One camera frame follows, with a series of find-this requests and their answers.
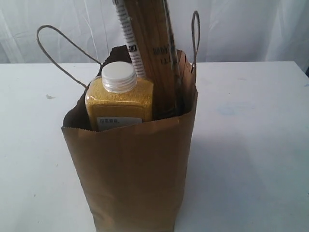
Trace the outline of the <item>yellow grain bottle white cap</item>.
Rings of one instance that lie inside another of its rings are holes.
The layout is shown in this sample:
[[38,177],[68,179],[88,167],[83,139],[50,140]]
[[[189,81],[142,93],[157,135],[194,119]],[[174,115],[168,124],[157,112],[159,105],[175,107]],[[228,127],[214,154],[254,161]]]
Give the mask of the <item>yellow grain bottle white cap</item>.
[[106,131],[152,121],[153,88],[152,82],[137,77],[128,62],[105,65],[85,94],[91,129]]

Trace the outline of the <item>large brown paper bag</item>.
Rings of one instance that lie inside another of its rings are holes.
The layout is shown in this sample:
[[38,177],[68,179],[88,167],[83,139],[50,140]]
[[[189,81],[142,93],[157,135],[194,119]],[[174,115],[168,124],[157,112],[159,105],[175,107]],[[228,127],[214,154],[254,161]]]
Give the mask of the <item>large brown paper bag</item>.
[[[90,82],[63,120],[62,132],[98,232],[174,230],[197,106],[196,64],[181,50],[177,57],[180,115],[155,119],[153,112],[149,122],[94,131],[84,101]],[[126,45],[112,49],[96,77],[116,61],[132,64]]]

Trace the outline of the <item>spaghetti packet with Italian flag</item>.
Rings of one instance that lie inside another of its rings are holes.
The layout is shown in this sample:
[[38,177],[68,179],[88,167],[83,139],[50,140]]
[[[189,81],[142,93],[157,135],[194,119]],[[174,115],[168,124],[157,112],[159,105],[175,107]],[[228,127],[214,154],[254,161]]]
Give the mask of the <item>spaghetti packet with Italian flag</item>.
[[180,115],[182,80],[167,1],[115,0],[113,4],[137,76],[154,85],[154,118]]

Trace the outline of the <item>white backdrop curtain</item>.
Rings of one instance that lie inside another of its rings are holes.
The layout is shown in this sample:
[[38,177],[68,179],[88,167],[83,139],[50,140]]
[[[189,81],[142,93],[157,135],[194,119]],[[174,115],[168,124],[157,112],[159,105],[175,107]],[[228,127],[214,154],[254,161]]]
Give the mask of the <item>white backdrop curtain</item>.
[[[176,47],[192,57],[191,19],[200,16],[199,62],[294,61],[309,66],[306,0],[170,0]],[[124,38],[110,0],[3,0],[1,63],[47,63],[36,42],[41,25],[60,29],[103,61]]]

